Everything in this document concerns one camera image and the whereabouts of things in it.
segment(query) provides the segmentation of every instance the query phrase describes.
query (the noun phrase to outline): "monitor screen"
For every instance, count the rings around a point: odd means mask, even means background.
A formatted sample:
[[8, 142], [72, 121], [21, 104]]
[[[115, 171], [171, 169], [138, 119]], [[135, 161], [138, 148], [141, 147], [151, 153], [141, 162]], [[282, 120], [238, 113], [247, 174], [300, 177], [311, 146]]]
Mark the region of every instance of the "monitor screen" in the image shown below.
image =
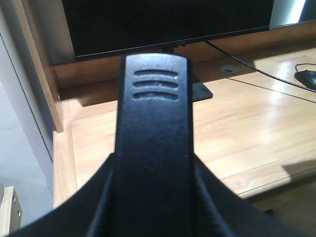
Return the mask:
[[274, 0], [62, 0], [77, 59], [269, 29]]

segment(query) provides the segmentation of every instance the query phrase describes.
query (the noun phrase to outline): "computer mouse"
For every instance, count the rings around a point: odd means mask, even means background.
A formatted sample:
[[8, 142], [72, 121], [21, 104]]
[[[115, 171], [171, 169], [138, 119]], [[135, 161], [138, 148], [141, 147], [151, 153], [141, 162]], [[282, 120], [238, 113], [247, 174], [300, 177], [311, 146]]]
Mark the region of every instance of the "computer mouse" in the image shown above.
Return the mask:
[[304, 70], [300, 72], [296, 72], [294, 77], [304, 86], [309, 89], [316, 90], [316, 72]]

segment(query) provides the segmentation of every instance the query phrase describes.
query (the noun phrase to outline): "monitor base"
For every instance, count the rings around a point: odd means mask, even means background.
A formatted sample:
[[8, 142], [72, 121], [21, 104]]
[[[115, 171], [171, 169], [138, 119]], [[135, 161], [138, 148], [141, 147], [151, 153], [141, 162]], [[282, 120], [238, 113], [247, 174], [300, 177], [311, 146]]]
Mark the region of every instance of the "monitor base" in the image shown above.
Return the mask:
[[[162, 51], [173, 53], [174, 47], [165, 47], [162, 48]], [[193, 102], [213, 98], [213, 93], [194, 74], [192, 74], [192, 84]]]

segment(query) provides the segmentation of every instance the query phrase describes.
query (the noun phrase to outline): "black cable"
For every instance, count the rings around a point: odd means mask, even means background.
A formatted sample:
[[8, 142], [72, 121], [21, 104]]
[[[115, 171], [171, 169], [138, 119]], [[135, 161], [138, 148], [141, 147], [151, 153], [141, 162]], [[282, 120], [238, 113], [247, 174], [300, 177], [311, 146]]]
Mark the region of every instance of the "black cable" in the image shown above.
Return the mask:
[[284, 83], [286, 83], [286, 84], [289, 84], [289, 85], [292, 85], [292, 86], [296, 86], [296, 87], [298, 87], [298, 88], [301, 88], [301, 89], [308, 90], [308, 91], [311, 91], [311, 92], [316, 93], [316, 90], [309, 89], [309, 88], [307, 88], [307, 87], [304, 87], [304, 86], [301, 86], [301, 85], [298, 85], [298, 84], [289, 82], [289, 81], [287, 81], [287, 80], [283, 80], [283, 79], [277, 78], [277, 77], [275, 77], [275, 76], [273, 76], [273, 75], [270, 75], [270, 74], [268, 74], [268, 73], [266, 73], [266, 72], [264, 72], [264, 71], [261, 71], [260, 69], [257, 69], [257, 68], [255, 68], [255, 67], [251, 66], [250, 64], [248, 64], [248, 63], [242, 61], [242, 60], [239, 59], [239, 58], [236, 58], [235, 56], [229, 54], [228, 52], [222, 50], [221, 48], [219, 48], [219, 47], [213, 45], [212, 43], [210, 43], [210, 42], [208, 42], [208, 41], [205, 41], [205, 43], [207, 43], [208, 45], [210, 45], [210, 46], [212, 46], [213, 48], [217, 49], [218, 51], [224, 53], [225, 55], [227, 55], [227, 56], [229, 56], [229, 57], [235, 59], [236, 61], [238, 61], [238, 62], [240, 62], [240, 63], [246, 65], [247, 67], [250, 67], [250, 68], [252, 68], [253, 70], [255, 70], [255, 71], [257, 71], [257, 72], [262, 73], [263, 75], [266, 75], [266, 76], [268, 76], [268, 77], [271, 77], [271, 78], [273, 78], [273, 79], [275, 79], [275, 80], [279, 80], [279, 81], [284, 82]]
[[314, 66], [316, 66], [316, 64], [313, 64], [313, 63], [299, 63], [299, 64], [296, 64], [295, 65], [295, 70], [298, 72], [298, 70], [297, 70], [297, 66], [300, 66], [300, 65], [314, 65]]

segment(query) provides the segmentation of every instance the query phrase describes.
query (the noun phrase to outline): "desk surface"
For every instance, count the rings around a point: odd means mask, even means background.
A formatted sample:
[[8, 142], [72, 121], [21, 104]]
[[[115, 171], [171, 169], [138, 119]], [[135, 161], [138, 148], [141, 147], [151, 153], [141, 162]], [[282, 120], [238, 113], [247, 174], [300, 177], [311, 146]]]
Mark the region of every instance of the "desk surface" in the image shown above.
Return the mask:
[[[316, 42], [271, 48], [240, 56], [277, 77], [293, 77], [298, 63], [316, 63]], [[236, 65], [236, 75], [218, 68]], [[301, 66], [310, 69], [313, 66]], [[229, 58], [198, 63], [194, 73], [214, 93], [194, 103], [195, 153], [243, 198], [316, 174], [316, 94], [268, 78]], [[55, 204], [80, 188], [114, 150], [118, 81], [65, 89], [67, 143], [74, 163], [63, 155], [55, 166]], [[58, 177], [72, 163], [75, 179]], [[61, 187], [68, 182], [68, 192]]]

